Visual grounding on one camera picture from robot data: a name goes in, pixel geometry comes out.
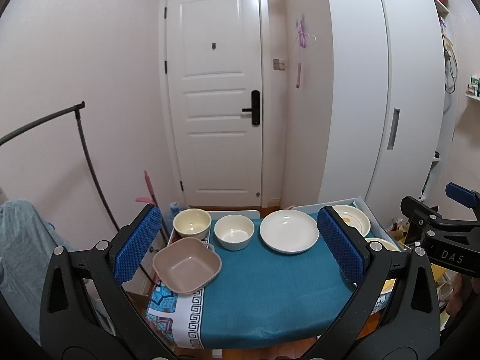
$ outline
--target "metal rod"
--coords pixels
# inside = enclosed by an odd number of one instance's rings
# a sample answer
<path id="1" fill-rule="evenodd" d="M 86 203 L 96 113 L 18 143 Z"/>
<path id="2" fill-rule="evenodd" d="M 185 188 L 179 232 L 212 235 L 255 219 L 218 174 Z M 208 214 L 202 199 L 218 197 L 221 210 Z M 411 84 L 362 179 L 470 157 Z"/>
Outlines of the metal rod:
<path id="1" fill-rule="evenodd" d="M 23 134 L 28 130 L 32 130 L 32 128 L 34 127 L 40 126 L 41 124 L 49 122 L 50 120 L 55 119 L 59 116 L 69 114 L 70 112 L 78 112 L 83 108 L 85 108 L 85 102 L 81 102 L 80 104 L 74 105 L 73 107 L 70 107 L 70 108 L 66 108 L 63 111 L 55 112 L 54 114 L 41 117 L 40 119 L 35 120 L 34 122 L 31 122 L 31 123 L 28 123 L 23 127 L 17 128 L 15 131 L 12 131 L 11 133 L 8 133 L 4 137 L 0 138 L 0 146 L 3 145 L 4 143 L 7 143 L 9 140 L 12 140 L 15 137 L 18 137 L 20 134 Z"/>
<path id="2" fill-rule="evenodd" d="M 88 169 L 90 170 L 90 174 L 92 175 L 93 182 L 95 184 L 95 187 L 97 188 L 97 192 L 98 192 L 98 195 L 100 196 L 100 199 L 102 200 L 103 206 L 105 207 L 106 213 L 109 215 L 110 220 L 112 221 L 115 227 L 115 230 L 118 233 L 120 231 L 120 227 L 117 221 L 115 220 L 115 218 L 113 217 L 113 214 L 112 214 L 112 211 L 110 210 L 109 205 L 107 204 L 105 196 L 102 192 L 102 188 L 100 187 L 100 183 L 98 182 L 97 175 L 95 174 L 95 170 L 93 169 L 93 164 L 90 158 L 90 154 L 88 154 L 87 142 L 85 141 L 85 135 L 83 134 L 83 128 L 82 128 L 82 121 L 80 119 L 80 110 L 75 109 L 74 111 L 75 111 L 75 119 L 77 119 L 78 133 L 80 134 L 80 140 L 82 141 L 83 153 L 85 154 L 85 159 L 87 160 Z M 153 279 L 150 277 L 150 275 L 147 273 L 147 271 L 145 270 L 145 268 L 143 268 L 141 264 L 140 264 L 140 269 L 145 274 L 147 279 L 153 285 L 155 285 L 155 282 L 153 281 Z"/>

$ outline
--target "recessed handle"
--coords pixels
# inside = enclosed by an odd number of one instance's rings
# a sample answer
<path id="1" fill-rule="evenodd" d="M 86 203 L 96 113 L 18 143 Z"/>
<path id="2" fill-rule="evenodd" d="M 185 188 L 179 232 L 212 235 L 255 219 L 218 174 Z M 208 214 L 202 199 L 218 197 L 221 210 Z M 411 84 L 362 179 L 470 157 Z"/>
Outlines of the recessed handle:
<path id="1" fill-rule="evenodd" d="M 392 128 L 390 129 L 390 139 L 388 140 L 387 150 L 393 150 L 393 147 L 395 146 L 395 139 L 397 138 L 399 117 L 400 117 L 400 110 L 398 108 L 395 108 L 393 110 Z"/>
<path id="2" fill-rule="evenodd" d="M 242 108 L 242 112 L 251 112 L 252 126 L 260 126 L 260 91 L 251 91 L 251 108 Z"/>

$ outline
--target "door frame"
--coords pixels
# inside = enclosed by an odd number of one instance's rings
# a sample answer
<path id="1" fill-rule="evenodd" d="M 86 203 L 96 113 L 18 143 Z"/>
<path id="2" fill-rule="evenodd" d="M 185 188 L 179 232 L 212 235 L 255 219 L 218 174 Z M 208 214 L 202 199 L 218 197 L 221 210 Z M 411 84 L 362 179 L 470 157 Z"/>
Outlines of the door frame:
<path id="1" fill-rule="evenodd" d="M 180 187 L 180 166 L 175 147 L 173 135 L 173 123 L 170 112 L 170 96 L 167 74 L 165 74 L 164 63 L 167 54 L 167 26 L 165 20 L 165 8 L 167 0 L 160 0 L 159 10 L 159 31 L 158 31 L 158 62 L 160 73 L 160 96 L 163 108 L 163 119 L 165 123 L 166 140 L 169 147 L 169 156 L 172 164 L 173 176 L 177 200 L 183 204 L 187 203 L 185 193 Z M 261 204 L 268 207 L 270 195 L 270 152 L 272 142 L 272 97 L 271 97 L 271 69 L 272 57 L 270 52 L 270 20 L 268 14 L 268 0 L 260 0 L 260 38 L 262 45 L 262 185 Z"/>

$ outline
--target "cream bowl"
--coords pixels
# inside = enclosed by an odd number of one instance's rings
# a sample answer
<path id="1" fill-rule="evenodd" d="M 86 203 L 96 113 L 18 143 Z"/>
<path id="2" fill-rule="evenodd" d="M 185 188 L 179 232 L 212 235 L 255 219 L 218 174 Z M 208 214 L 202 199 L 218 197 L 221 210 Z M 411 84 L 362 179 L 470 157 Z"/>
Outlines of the cream bowl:
<path id="1" fill-rule="evenodd" d="M 198 208 L 182 211 L 173 219 L 173 228 L 182 238 L 204 239 L 210 231 L 211 225 L 210 214 Z"/>
<path id="2" fill-rule="evenodd" d="M 227 215 L 215 224 L 215 236 L 220 244 L 229 251 L 245 248 L 254 236 L 254 223 L 242 215 Z"/>

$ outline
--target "door panel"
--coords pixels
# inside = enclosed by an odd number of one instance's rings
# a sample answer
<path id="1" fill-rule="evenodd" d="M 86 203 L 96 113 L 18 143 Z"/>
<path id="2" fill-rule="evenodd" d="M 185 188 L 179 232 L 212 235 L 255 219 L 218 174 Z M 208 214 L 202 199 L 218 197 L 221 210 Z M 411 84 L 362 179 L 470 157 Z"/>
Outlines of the door panel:
<path id="1" fill-rule="evenodd" d="M 445 61 L 433 0 L 382 2 L 389 27 L 390 98 L 366 202 L 385 227 L 401 215 L 402 198 L 420 196 L 428 176 L 442 123 Z"/>
<path id="2" fill-rule="evenodd" d="M 260 206 L 259 0 L 167 0 L 166 55 L 175 146 L 187 204 Z"/>

